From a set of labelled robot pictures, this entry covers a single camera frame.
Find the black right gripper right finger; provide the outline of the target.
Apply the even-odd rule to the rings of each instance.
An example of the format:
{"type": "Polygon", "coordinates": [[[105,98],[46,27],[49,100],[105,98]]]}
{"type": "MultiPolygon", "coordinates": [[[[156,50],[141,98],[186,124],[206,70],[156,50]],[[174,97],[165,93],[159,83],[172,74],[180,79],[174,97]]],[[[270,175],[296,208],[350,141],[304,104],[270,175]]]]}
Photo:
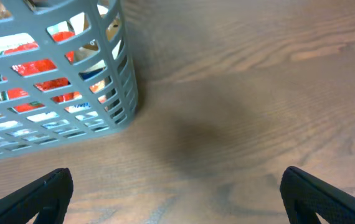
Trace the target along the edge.
{"type": "Polygon", "coordinates": [[[284,171],[280,193],[291,224],[355,223],[355,197],[297,167],[284,171]]]}

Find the long orange biscuit pack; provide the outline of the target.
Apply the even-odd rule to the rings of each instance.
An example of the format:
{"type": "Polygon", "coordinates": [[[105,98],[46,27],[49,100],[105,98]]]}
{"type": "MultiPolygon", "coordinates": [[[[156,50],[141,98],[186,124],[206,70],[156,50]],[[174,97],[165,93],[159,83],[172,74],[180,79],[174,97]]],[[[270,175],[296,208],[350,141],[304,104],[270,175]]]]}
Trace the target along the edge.
{"type": "MultiPolygon", "coordinates": [[[[75,35],[74,32],[63,31],[63,32],[52,34],[52,37],[56,42],[61,42],[63,40],[73,37],[74,35],[75,35]]],[[[22,44],[13,49],[7,49],[6,51],[4,51],[4,54],[8,55],[8,54],[22,52],[25,50],[36,49],[36,48],[38,48],[38,44],[36,42],[31,42],[27,44],[22,44]]],[[[23,77],[34,75],[40,72],[46,72],[48,70],[54,70],[56,68],[57,67],[50,59],[37,60],[34,62],[27,62],[27,63],[12,66],[12,69],[16,71],[18,74],[22,75],[23,77]]],[[[45,90],[51,90],[51,89],[55,89],[67,85],[69,85],[69,81],[66,78],[58,78],[43,83],[37,83],[35,84],[35,87],[41,91],[45,91],[45,90]]],[[[21,88],[15,88],[7,91],[7,96],[9,99],[20,98],[22,96],[27,96],[27,95],[28,93],[21,88]]],[[[44,107],[44,105],[42,103],[39,103],[38,101],[35,101],[32,103],[17,105],[13,107],[13,109],[16,112],[21,113],[21,112],[41,108],[41,107],[44,107]]]]}

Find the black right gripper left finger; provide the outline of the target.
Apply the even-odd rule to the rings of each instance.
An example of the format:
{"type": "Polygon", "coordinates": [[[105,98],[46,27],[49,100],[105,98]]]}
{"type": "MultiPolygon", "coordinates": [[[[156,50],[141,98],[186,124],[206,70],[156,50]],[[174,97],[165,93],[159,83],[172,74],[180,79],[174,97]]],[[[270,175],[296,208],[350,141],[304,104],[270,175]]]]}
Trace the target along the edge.
{"type": "Polygon", "coordinates": [[[73,194],[68,168],[58,168],[0,199],[0,223],[63,223],[73,194]]]}

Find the white cookie snack pouch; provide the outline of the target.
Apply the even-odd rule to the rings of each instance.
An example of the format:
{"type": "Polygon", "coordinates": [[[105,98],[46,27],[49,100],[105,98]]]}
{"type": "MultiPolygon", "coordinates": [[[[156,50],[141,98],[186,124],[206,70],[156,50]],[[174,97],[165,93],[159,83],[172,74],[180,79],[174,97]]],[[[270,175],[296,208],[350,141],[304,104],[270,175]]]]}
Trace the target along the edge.
{"type": "MultiPolygon", "coordinates": [[[[106,16],[106,14],[109,11],[108,7],[109,7],[109,5],[107,3],[104,3],[102,1],[98,1],[97,8],[98,8],[98,11],[99,11],[99,14],[101,17],[106,16]]],[[[89,27],[89,22],[88,22],[87,16],[84,16],[84,15],[80,16],[80,22],[83,22],[82,30],[85,30],[89,27]]],[[[114,38],[114,36],[117,34],[120,26],[121,26],[120,16],[119,16],[119,14],[117,14],[117,16],[115,17],[113,22],[111,24],[109,24],[108,27],[106,28],[106,36],[109,41],[111,41],[114,38]]],[[[120,48],[123,45],[121,42],[122,42],[122,40],[120,39],[118,41],[118,43],[116,44],[116,46],[111,51],[113,59],[116,59],[118,57],[118,55],[120,54],[120,48]]],[[[91,57],[92,55],[95,55],[98,51],[99,51],[98,42],[95,39],[93,39],[89,43],[79,47],[78,50],[75,51],[73,61],[79,62],[83,59],[91,57]]],[[[95,65],[92,65],[91,67],[87,68],[83,72],[88,73],[88,72],[92,72],[95,70],[104,69],[105,67],[106,67],[106,65],[105,65],[104,60],[101,60],[101,61],[97,62],[95,65]]]]}

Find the Kleenex tissue multipack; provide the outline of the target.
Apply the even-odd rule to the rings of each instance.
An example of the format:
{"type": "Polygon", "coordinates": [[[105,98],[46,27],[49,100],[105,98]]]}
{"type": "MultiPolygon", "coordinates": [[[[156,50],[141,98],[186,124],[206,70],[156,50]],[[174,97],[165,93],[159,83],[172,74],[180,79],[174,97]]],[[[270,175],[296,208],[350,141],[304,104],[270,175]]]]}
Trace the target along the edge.
{"type": "Polygon", "coordinates": [[[90,138],[109,129],[90,105],[74,99],[67,106],[17,89],[11,96],[0,75],[0,157],[90,138]]]}

